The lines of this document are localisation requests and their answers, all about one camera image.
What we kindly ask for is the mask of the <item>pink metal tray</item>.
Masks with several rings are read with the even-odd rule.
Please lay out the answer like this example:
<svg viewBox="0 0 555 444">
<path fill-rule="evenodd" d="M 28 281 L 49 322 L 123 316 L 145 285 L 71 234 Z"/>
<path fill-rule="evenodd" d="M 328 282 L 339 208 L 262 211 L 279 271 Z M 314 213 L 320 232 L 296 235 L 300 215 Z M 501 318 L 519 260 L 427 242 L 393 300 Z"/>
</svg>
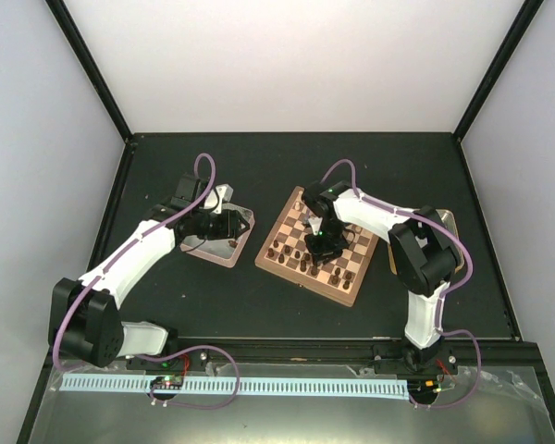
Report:
<svg viewBox="0 0 555 444">
<path fill-rule="evenodd" d="M 253 225 L 251 226 L 250 235 L 255 223 L 254 212 L 233 203 L 224 203 L 223 210 L 238 210 L 241 212 L 253 213 Z M 232 268 L 237 263 L 244 246 L 249 239 L 236 240 L 237 245 L 232 246 L 228 244 L 229 240 L 201 240 L 197 236 L 187 237 L 179 246 L 180 250 L 184 253 L 198 257 L 205 261 L 222 265 L 227 268 Z"/>
</svg>

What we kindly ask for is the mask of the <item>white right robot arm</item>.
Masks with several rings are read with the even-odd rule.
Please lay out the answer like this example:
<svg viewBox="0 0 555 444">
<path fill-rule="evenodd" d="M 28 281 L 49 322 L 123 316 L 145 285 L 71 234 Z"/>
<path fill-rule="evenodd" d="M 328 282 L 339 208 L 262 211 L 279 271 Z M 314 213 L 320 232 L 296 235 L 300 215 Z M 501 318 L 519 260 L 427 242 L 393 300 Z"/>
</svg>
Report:
<svg viewBox="0 0 555 444">
<path fill-rule="evenodd" d="M 350 183 L 332 187 L 319 182 L 306 187 L 302 202 L 313 214 L 312 233 L 304 238 L 314 265 L 339 258 L 349 247 L 344 229 L 353 224 L 378 236 L 391 250 L 396 275 L 408 290 L 408 316 L 402 342 L 404 366 L 422 373 L 436 361 L 446 334 L 441 326 L 446 295 L 461 265 L 469 279 L 473 261 L 458 237 L 430 206 L 417 210 L 379 201 Z"/>
</svg>

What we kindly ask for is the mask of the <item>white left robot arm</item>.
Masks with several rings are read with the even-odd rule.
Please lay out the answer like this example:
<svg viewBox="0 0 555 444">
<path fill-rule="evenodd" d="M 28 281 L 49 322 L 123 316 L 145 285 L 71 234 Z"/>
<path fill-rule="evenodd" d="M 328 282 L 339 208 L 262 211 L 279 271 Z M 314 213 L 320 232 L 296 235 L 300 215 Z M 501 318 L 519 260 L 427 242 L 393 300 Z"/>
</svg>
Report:
<svg viewBox="0 0 555 444">
<path fill-rule="evenodd" d="M 175 193 L 153 206 L 134 232 L 96 268 L 62 278 L 52 292 L 48 343 L 97 367 L 147 355 L 160 369 L 180 356 L 177 333 L 152 321 L 124 322 L 120 309 L 133 287 L 164 256 L 180 250 L 233 267 L 254 225 L 253 211 L 231 203 L 228 184 L 186 174 Z"/>
</svg>

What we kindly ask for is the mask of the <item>black frame post left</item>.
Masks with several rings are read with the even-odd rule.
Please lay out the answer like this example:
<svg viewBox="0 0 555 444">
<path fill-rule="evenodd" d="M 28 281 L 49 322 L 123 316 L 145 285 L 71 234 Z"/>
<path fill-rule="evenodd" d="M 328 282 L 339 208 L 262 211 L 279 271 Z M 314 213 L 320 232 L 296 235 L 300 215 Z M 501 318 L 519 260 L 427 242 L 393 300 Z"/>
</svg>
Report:
<svg viewBox="0 0 555 444">
<path fill-rule="evenodd" d="M 132 138 L 132 131 L 117 105 L 114 95 L 111 93 L 101 70 L 98 68 L 87 43 L 82 37 L 80 29 L 68 10 L 66 2 L 63 0 L 46 0 L 45 3 L 49 7 L 60 30 L 66 37 L 74 55 L 80 62 L 82 69 L 87 75 L 112 123 L 116 127 L 122 141 L 129 141 Z"/>
</svg>

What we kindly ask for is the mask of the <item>yellow metal tray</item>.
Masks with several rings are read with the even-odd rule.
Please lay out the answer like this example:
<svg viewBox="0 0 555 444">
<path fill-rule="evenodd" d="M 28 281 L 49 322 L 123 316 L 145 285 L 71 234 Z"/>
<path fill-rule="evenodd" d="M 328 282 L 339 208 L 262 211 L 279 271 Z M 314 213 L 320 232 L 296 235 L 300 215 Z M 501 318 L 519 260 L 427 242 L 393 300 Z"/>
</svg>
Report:
<svg viewBox="0 0 555 444">
<path fill-rule="evenodd" d="M 456 220 L 452 211 L 448 209 L 437 209 L 437 213 L 444 227 L 456 238 L 459 238 L 459 232 L 458 232 Z M 459 252 L 459 255 L 460 255 L 460 262 L 455 267 L 456 273 L 461 271 L 465 264 L 463 253 Z M 390 245 L 388 245 L 388 262 L 389 262 L 389 268 L 392 274 L 397 275 L 397 267 L 393 256 L 392 248 Z"/>
</svg>

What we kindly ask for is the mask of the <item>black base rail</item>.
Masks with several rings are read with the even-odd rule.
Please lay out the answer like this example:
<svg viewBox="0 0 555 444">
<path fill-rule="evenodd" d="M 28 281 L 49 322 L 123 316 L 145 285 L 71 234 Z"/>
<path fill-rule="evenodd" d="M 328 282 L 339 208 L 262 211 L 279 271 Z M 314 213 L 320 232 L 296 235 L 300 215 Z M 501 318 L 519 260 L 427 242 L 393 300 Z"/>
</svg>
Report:
<svg viewBox="0 0 555 444">
<path fill-rule="evenodd" d="M 122 351 L 121 341 L 113 339 L 92 350 L 72 351 L 60 347 L 59 360 L 78 360 L 104 368 L 115 360 L 128 359 L 134 369 L 152 371 L 165 362 L 174 362 L 187 354 L 193 368 L 202 363 L 226 363 L 233 358 L 239 364 L 352 364 L 372 365 L 378 373 L 425 375 L 434 372 L 437 362 L 451 371 L 458 365 L 533 366 L 541 368 L 542 357 L 535 343 L 515 340 L 473 342 L 461 335 L 440 339 L 427 350 L 419 350 L 406 339 L 400 340 L 302 340 L 302 339 L 226 339 L 210 345 L 195 340 L 169 337 L 161 351 L 148 353 L 145 348 Z"/>
</svg>

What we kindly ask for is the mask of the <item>wooden chess board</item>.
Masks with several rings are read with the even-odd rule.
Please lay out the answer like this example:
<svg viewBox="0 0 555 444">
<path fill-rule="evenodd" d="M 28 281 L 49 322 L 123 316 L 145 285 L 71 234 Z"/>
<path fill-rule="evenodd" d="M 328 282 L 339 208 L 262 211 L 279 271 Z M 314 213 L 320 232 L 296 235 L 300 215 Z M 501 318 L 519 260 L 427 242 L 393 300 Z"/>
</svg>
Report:
<svg viewBox="0 0 555 444">
<path fill-rule="evenodd" d="M 304 225 L 306 213 L 292 210 L 293 203 L 302 201 L 302 187 L 294 188 L 277 221 L 270 230 L 261 250 L 255 258 L 255 265 L 280 278 L 306 288 L 332 301 L 351 307 L 354 305 L 364 276 L 370 265 L 378 243 L 378 237 L 364 228 L 349 225 L 344 235 L 349 247 L 340 258 L 318 266 L 316 277 L 310 275 L 312 259 L 304 242 L 304 237 L 311 229 Z M 290 254 L 284 254 L 285 245 L 291 247 Z M 268 249 L 275 251 L 275 256 L 267 256 Z M 301 259 L 295 259 L 295 252 L 301 252 Z M 300 270 L 300 262 L 306 261 L 306 271 Z M 349 280 L 351 287 L 345 291 L 343 282 Z"/>
</svg>

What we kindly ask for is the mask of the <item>black frame post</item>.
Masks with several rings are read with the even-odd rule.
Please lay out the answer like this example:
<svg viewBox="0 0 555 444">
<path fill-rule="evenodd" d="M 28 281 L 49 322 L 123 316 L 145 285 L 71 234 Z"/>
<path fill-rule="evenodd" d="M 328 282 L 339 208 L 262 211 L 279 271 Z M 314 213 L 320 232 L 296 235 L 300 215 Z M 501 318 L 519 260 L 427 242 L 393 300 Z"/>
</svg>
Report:
<svg viewBox="0 0 555 444">
<path fill-rule="evenodd" d="M 458 142 L 464 140 L 469 129 L 474 124 L 479 112 L 493 91 L 502 72 L 507 67 L 543 3 L 543 0 L 523 1 L 453 132 L 453 137 Z"/>
<path fill-rule="evenodd" d="M 101 70 L 98 68 L 87 43 L 82 37 L 80 29 L 68 10 L 66 2 L 63 0 L 46 0 L 45 3 L 49 7 L 60 30 L 66 37 L 74 55 L 80 62 L 82 69 L 87 75 L 112 123 L 116 127 L 122 141 L 129 141 L 132 138 L 132 131 L 117 105 L 114 95 L 111 93 Z"/>
</svg>

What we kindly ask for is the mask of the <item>white chess pieces row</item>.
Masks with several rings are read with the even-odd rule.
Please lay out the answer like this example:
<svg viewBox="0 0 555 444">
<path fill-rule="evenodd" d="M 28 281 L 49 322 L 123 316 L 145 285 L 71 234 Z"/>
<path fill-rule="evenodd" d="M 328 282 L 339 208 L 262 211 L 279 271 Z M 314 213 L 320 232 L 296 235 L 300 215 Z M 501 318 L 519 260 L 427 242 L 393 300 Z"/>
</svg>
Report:
<svg viewBox="0 0 555 444">
<path fill-rule="evenodd" d="M 292 205 L 292 210 L 298 213 L 306 213 L 307 212 L 307 208 L 305 206 L 305 204 L 300 200 L 296 200 L 293 205 Z"/>
</svg>

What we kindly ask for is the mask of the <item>black frame post right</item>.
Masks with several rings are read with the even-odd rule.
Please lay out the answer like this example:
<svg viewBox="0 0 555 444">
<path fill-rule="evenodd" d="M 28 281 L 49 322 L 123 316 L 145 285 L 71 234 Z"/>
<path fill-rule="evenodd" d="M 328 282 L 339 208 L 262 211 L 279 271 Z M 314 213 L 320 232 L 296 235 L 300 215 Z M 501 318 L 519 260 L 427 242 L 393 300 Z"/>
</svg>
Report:
<svg viewBox="0 0 555 444">
<path fill-rule="evenodd" d="M 464 140 L 469 129 L 474 124 L 479 112 L 493 91 L 502 72 L 507 67 L 543 3 L 543 0 L 523 1 L 453 132 L 453 137 L 458 142 Z"/>
</svg>

